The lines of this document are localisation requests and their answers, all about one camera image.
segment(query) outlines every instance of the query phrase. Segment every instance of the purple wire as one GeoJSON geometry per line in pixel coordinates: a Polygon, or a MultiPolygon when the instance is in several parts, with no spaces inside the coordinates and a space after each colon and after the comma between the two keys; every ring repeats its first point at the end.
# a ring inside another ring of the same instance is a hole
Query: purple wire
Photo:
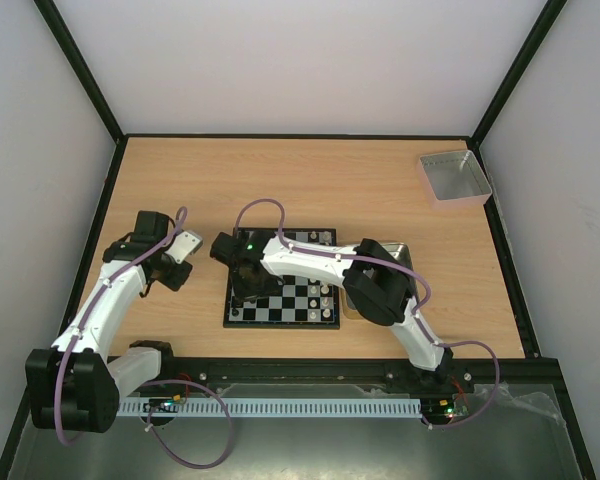
{"type": "MultiPolygon", "coordinates": [[[[258,200],[254,200],[253,202],[245,205],[242,208],[242,210],[240,210],[240,213],[238,214],[238,218],[236,219],[235,226],[233,227],[234,235],[236,235],[236,233],[238,232],[238,228],[240,227],[240,220],[242,220],[242,217],[245,214],[245,212],[247,210],[249,210],[251,207],[253,207],[254,205],[257,205],[259,203],[272,203],[280,209],[280,222],[278,223],[278,232],[277,233],[278,233],[278,238],[280,239],[280,243],[282,243],[282,245],[284,245],[285,247],[287,247],[288,249],[290,249],[294,252],[305,253],[308,255],[314,255],[316,257],[336,258],[336,254],[331,253],[331,252],[322,252],[322,251],[313,250],[310,248],[298,247],[295,244],[293,244],[293,247],[291,247],[289,245],[289,241],[284,237],[284,232],[282,231],[282,228],[284,227],[285,217],[286,217],[284,206],[274,198],[260,198],[258,200]]],[[[418,280],[424,286],[425,295],[424,295],[424,298],[422,300],[420,300],[413,307],[412,313],[415,313],[416,311],[418,311],[418,309],[423,307],[431,298],[431,286],[424,279],[424,277],[422,275],[420,275],[419,273],[416,273],[413,270],[400,265],[399,263],[394,263],[394,262],[389,262],[387,260],[381,260],[379,258],[367,257],[364,255],[354,255],[354,254],[341,254],[340,258],[343,260],[361,260],[361,261],[364,261],[367,263],[373,263],[376,265],[381,265],[383,267],[393,268],[394,270],[398,270],[399,272],[404,273],[404,274],[418,280]]]]}
{"type": "MultiPolygon", "coordinates": [[[[176,222],[175,222],[175,226],[174,226],[173,230],[171,230],[171,232],[169,232],[166,237],[164,237],[161,241],[159,241],[151,249],[147,250],[145,253],[140,255],[135,260],[129,262],[128,264],[124,265],[120,269],[116,270],[109,277],[109,284],[111,284],[113,281],[115,281],[115,279],[118,278],[120,275],[122,275],[129,269],[133,268],[135,265],[138,265],[140,262],[147,259],[154,253],[156,253],[162,247],[169,244],[171,242],[171,240],[173,240],[173,237],[177,233],[179,233],[180,230],[182,230],[182,225],[184,224],[184,221],[186,219],[187,219],[187,208],[180,207],[178,209],[178,212],[176,213],[176,222]]],[[[55,391],[54,391],[54,395],[53,395],[53,420],[54,420],[54,424],[56,427],[56,435],[58,437],[58,441],[65,447],[69,447],[69,446],[73,445],[75,443],[75,441],[78,439],[78,437],[80,436],[80,434],[76,435],[73,438],[67,438],[67,436],[65,435],[64,429],[62,428],[61,405],[62,405],[62,384],[64,382],[64,376],[65,376],[65,373],[67,370],[67,365],[69,363],[69,357],[71,356],[71,352],[73,352],[73,349],[75,348],[76,343],[80,339],[80,336],[82,335],[82,331],[84,330],[84,327],[85,327],[87,321],[89,320],[89,317],[93,313],[93,310],[95,309],[96,305],[98,304],[98,301],[100,300],[102,295],[104,295],[104,292],[106,290],[107,290],[107,286],[103,284],[96,291],[95,295],[89,302],[89,305],[85,309],[84,315],[82,316],[82,318],[80,319],[80,322],[78,323],[78,330],[80,330],[80,335],[72,335],[71,336],[69,345],[67,345],[67,349],[65,350],[64,354],[62,355],[62,360],[60,360],[60,367],[58,368],[58,375],[56,378],[56,387],[55,387],[55,391]]]]}
{"type": "MultiPolygon", "coordinates": [[[[247,210],[249,210],[251,207],[253,207],[254,205],[257,205],[259,203],[272,203],[280,209],[280,222],[278,223],[277,234],[278,234],[278,238],[280,239],[280,243],[282,243],[285,247],[289,248],[290,250],[292,250],[294,252],[315,255],[317,257],[336,258],[336,254],[334,254],[334,253],[322,252],[322,251],[318,251],[318,250],[312,250],[309,248],[298,247],[295,244],[293,246],[290,246],[289,241],[286,238],[284,238],[284,232],[282,231],[282,228],[284,226],[284,220],[285,220],[284,206],[274,198],[260,198],[258,200],[254,200],[253,202],[250,202],[247,205],[245,205],[242,208],[242,210],[240,210],[240,213],[238,214],[238,218],[236,219],[236,223],[233,227],[234,235],[236,235],[238,233],[238,228],[240,227],[240,220],[242,220],[242,217],[245,214],[245,212],[247,210]]],[[[425,296],[422,300],[420,300],[420,302],[418,302],[413,307],[413,309],[411,310],[411,313],[413,314],[415,321],[418,324],[418,327],[420,328],[420,330],[422,330],[422,333],[424,334],[425,338],[432,344],[434,344],[438,347],[441,347],[441,348],[455,348],[455,347],[462,347],[465,345],[478,345],[478,346],[484,348],[487,352],[489,352],[489,355],[491,355],[491,358],[493,359],[493,364],[495,367],[495,377],[496,377],[495,378],[495,386],[493,388],[493,391],[491,392],[491,395],[489,395],[489,398],[487,399],[487,401],[478,409],[478,411],[475,412],[473,415],[471,415],[457,423],[452,423],[450,425],[433,425],[423,415],[422,421],[424,422],[424,424],[427,425],[427,427],[430,429],[455,428],[455,427],[457,427],[459,425],[463,425],[471,420],[475,420],[487,408],[489,408],[489,406],[495,400],[497,390],[498,390],[498,385],[500,384],[500,364],[498,363],[498,357],[496,356],[496,353],[493,351],[493,349],[491,347],[489,347],[489,345],[487,345],[486,343],[480,342],[478,340],[465,340],[462,342],[454,342],[454,343],[440,343],[440,342],[436,343],[436,341],[433,339],[431,334],[429,334],[428,330],[426,328],[424,328],[422,321],[418,318],[418,315],[416,313],[431,298],[431,287],[429,286],[429,283],[422,277],[422,275],[420,275],[419,273],[416,273],[413,270],[410,270],[407,267],[404,267],[398,263],[388,262],[386,260],[380,260],[378,258],[366,257],[363,255],[350,255],[350,254],[341,255],[340,258],[345,259],[345,260],[362,260],[362,261],[365,261],[368,263],[375,263],[377,265],[382,265],[384,267],[393,268],[394,270],[398,270],[399,272],[402,272],[406,275],[409,275],[409,276],[415,278],[424,286],[425,296]]]]}
{"type": "Polygon", "coordinates": [[[167,385],[167,384],[189,385],[190,387],[197,388],[198,390],[202,390],[203,392],[211,395],[220,404],[220,408],[222,408],[222,411],[224,412],[225,416],[227,417],[227,420],[229,421],[229,438],[227,439],[227,445],[224,447],[224,451],[220,454],[220,456],[211,463],[200,465],[197,463],[187,462],[183,458],[176,455],[167,446],[167,444],[164,442],[164,440],[162,440],[160,435],[158,435],[158,432],[156,431],[156,429],[153,426],[151,426],[151,416],[155,413],[155,411],[157,410],[158,407],[154,407],[151,410],[149,410],[149,414],[147,415],[147,425],[151,426],[150,432],[158,440],[158,442],[160,442],[162,449],[167,453],[167,455],[169,455],[169,457],[171,457],[172,460],[175,460],[176,462],[178,462],[180,465],[182,465],[184,467],[193,468],[196,470],[205,470],[207,468],[213,468],[213,467],[220,465],[231,454],[231,451],[233,450],[233,446],[235,443],[235,431],[234,431],[233,420],[231,419],[231,415],[229,414],[229,409],[227,408],[227,404],[224,403],[222,401],[222,399],[218,395],[216,395],[216,393],[213,390],[205,387],[204,385],[200,385],[195,382],[189,382],[187,380],[152,380],[150,382],[146,382],[142,386],[143,387],[151,387],[154,385],[167,385]]]}

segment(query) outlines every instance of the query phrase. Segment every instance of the purple cable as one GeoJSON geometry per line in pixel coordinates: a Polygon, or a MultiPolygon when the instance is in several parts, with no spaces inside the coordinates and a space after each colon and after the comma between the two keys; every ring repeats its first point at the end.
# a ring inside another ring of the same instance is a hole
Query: purple cable
{"type": "Polygon", "coordinates": [[[229,409],[227,408],[227,404],[224,403],[222,401],[222,399],[218,395],[216,395],[216,393],[214,391],[210,390],[209,388],[205,387],[204,385],[200,385],[195,382],[189,382],[187,380],[152,380],[150,382],[146,382],[142,386],[143,387],[151,387],[154,385],[167,385],[167,384],[189,385],[190,387],[197,388],[198,390],[202,390],[203,392],[207,393],[208,395],[211,395],[220,404],[220,408],[222,408],[222,411],[224,412],[225,416],[227,417],[227,420],[229,421],[229,438],[227,439],[227,445],[224,447],[224,451],[220,454],[220,456],[211,463],[199,465],[197,463],[187,462],[183,458],[176,455],[167,446],[167,444],[164,442],[164,440],[162,440],[160,435],[158,435],[158,432],[156,431],[156,429],[151,425],[151,416],[155,413],[155,411],[157,410],[158,407],[154,407],[151,410],[149,410],[149,414],[147,415],[147,425],[150,427],[149,431],[158,440],[158,442],[160,442],[162,449],[167,453],[167,455],[169,455],[169,457],[171,457],[172,460],[175,460],[176,462],[178,462],[180,465],[182,465],[184,467],[193,468],[196,470],[205,470],[207,468],[213,468],[213,467],[220,465],[231,454],[231,451],[233,450],[233,446],[235,443],[235,432],[234,432],[233,420],[231,419],[231,415],[229,414],[229,409]]]}
{"type": "MultiPolygon", "coordinates": [[[[109,277],[110,284],[116,278],[118,278],[120,275],[122,275],[129,269],[133,268],[135,265],[138,265],[140,262],[142,262],[146,258],[150,257],[151,255],[156,253],[158,250],[160,250],[165,245],[169,244],[171,242],[171,240],[173,240],[173,237],[177,233],[179,233],[180,230],[182,230],[182,225],[184,224],[184,221],[186,219],[187,219],[187,208],[180,207],[178,209],[178,212],[176,213],[176,222],[175,222],[175,226],[174,226],[173,230],[171,230],[171,232],[169,232],[166,237],[164,237],[161,241],[159,241],[151,249],[147,250],[145,253],[140,255],[135,260],[124,265],[119,270],[116,270],[109,277]]],[[[100,298],[102,297],[102,295],[104,294],[104,292],[106,290],[107,290],[107,286],[101,285],[100,288],[96,291],[96,293],[93,296],[93,298],[91,299],[91,301],[89,302],[89,305],[87,306],[87,308],[84,311],[84,315],[82,316],[82,319],[80,319],[80,322],[78,323],[78,330],[80,330],[80,334],[82,334],[82,331],[84,330],[84,326],[86,325],[87,321],[89,320],[89,317],[91,316],[91,314],[93,313],[93,310],[95,309],[96,305],[98,304],[98,301],[100,300],[100,298]]],[[[78,437],[80,436],[80,434],[78,434],[73,438],[67,438],[67,436],[64,433],[64,429],[62,428],[62,411],[61,411],[62,383],[64,381],[64,376],[65,376],[65,373],[67,370],[67,365],[69,363],[69,357],[71,356],[71,352],[73,352],[73,349],[76,346],[76,343],[78,342],[79,339],[80,339],[79,335],[72,335],[71,340],[69,341],[69,345],[67,345],[67,349],[65,350],[64,354],[62,355],[62,360],[60,360],[60,367],[58,368],[58,375],[56,378],[56,388],[55,388],[54,395],[53,395],[53,420],[54,420],[55,427],[56,427],[56,435],[58,437],[58,441],[65,447],[69,447],[69,446],[73,445],[75,443],[75,441],[78,439],[78,437]]]]}
{"type": "MultiPolygon", "coordinates": [[[[278,223],[278,232],[277,232],[278,238],[280,239],[280,243],[282,243],[282,245],[287,247],[289,250],[292,250],[294,252],[305,253],[308,255],[314,255],[316,257],[336,258],[335,253],[321,252],[318,250],[312,250],[310,248],[298,247],[295,244],[293,245],[293,247],[291,247],[289,245],[289,241],[286,238],[284,238],[284,232],[282,231],[282,228],[284,226],[284,220],[286,217],[284,206],[274,198],[260,198],[258,200],[254,200],[253,202],[245,205],[242,208],[242,210],[240,210],[240,213],[238,214],[238,218],[236,219],[236,224],[233,227],[234,235],[238,232],[238,228],[240,227],[240,220],[242,220],[242,216],[245,214],[245,212],[247,210],[249,210],[254,205],[257,205],[258,203],[273,203],[280,209],[280,222],[278,223]]],[[[393,262],[389,262],[386,260],[381,260],[379,258],[366,257],[364,255],[354,255],[354,254],[342,254],[342,255],[340,255],[340,258],[343,260],[361,260],[361,261],[364,261],[367,263],[374,263],[376,265],[381,265],[383,267],[393,268],[394,270],[398,270],[399,272],[404,273],[404,274],[418,280],[424,286],[425,295],[424,295],[424,298],[422,300],[420,300],[413,307],[412,313],[415,313],[416,311],[418,311],[418,309],[423,307],[431,298],[431,287],[429,286],[429,283],[424,279],[424,277],[422,275],[420,275],[419,273],[416,273],[413,270],[400,265],[399,263],[393,263],[393,262]]]]}
{"type": "MultiPolygon", "coordinates": [[[[254,200],[253,202],[248,203],[247,205],[245,205],[242,210],[240,210],[240,213],[238,214],[238,218],[236,219],[236,224],[233,227],[233,234],[236,235],[238,233],[238,227],[240,227],[240,220],[242,220],[243,215],[245,214],[245,212],[247,210],[249,210],[251,207],[253,207],[254,205],[257,205],[259,203],[272,203],[274,205],[276,205],[279,209],[280,209],[280,222],[278,223],[278,238],[280,239],[280,243],[282,243],[285,247],[289,248],[290,250],[294,251],[294,252],[300,252],[300,253],[305,253],[308,255],[315,255],[317,257],[327,257],[327,258],[336,258],[336,254],[334,253],[330,253],[330,252],[321,252],[318,250],[312,250],[309,248],[303,248],[303,247],[298,247],[296,245],[293,245],[292,247],[289,245],[289,241],[284,238],[284,233],[282,231],[282,228],[284,226],[284,220],[285,220],[285,210],[284,210],[284,206],[277,201],[274,198],[260,198],[258,200],[254,200]]],[[[465,418],[464,420],[461,420],[457,423],[452,423],[451,425],[433,425],[431,424],[423,415],[422,416],[422,421],[424,422],[424,424],[429,428],[429,429],[441,429],[441,428],[455,428],[459,425],[463,425],[467,422],[470,422],[471,420],[474,420],[475,418],[477,418],[478,416],[480,416],[487,408],[489,408],[489,406],[493,403],[493,401],[495,400],[496,394],[497,394],[497,390],[498,390],[498,385],[500,384],[500,364],[498,363],[498,357],[496,356],[496,353],[493,351],[493,349],[491,347],[489,347],[486,343],[480,342],[478,340],[465,340],[462,342],[454,342],[454,343],[436,343],[436,341],[433,339],[433,337],[429,334],[429,332],[427,331],[426,328],[424,328],[424,325],[422,324],[422,322],[420,321],[420,319],[418,318],[417,315],[417,311],[423,307],[431,298],[431,287],[429,286],[429,284],[427,283],[427,281],[422,277],[422,275],[414,272],[413,270],[408,269],[407,267],[404,267],[398,263],[393,263],[393,262],[388,262],[385,260],[380,260],[377,258],[372,258],[372,257],[366,257],[363,255],[349,255],[349,254],[345,254],[345,255],[341,255],[342,259],[345,260],[362,260],[368,263],[375,263],[377,265],[382,265],[384,267],[388,267],[388,268],[393,268],[394,270],[398,270],[399,272],[402,272],[406,275],[409,275],[410,277],[415,278],[416,280],[418,280],[425,289],[425,296],[422,300],[420,300],[420,302],[418,302],[413,309],[411,310],[411,313],[413,314],[416,323],[418,324],[418,327],[420,328],[420,330],[422,330],[422,333],[424,334],[424,336],[426,337],[427,340],[429,340],[429,342],[431,342],[432,344],[441,347],[441,348],[455,348],[455,347],[462,347],[465,345],[478,345],[482,348],[484,348],[487,352],[489,352],[489,355],[491,355],[491,358],[493,359],[493,364],[495,366],[495,386],[493,388],[493,391],[491,392],[491,395],[489,395],[489,398],[487,399],[487,401],[478,409],[477,412],[475,412],[473,415],[465,418]]]]}

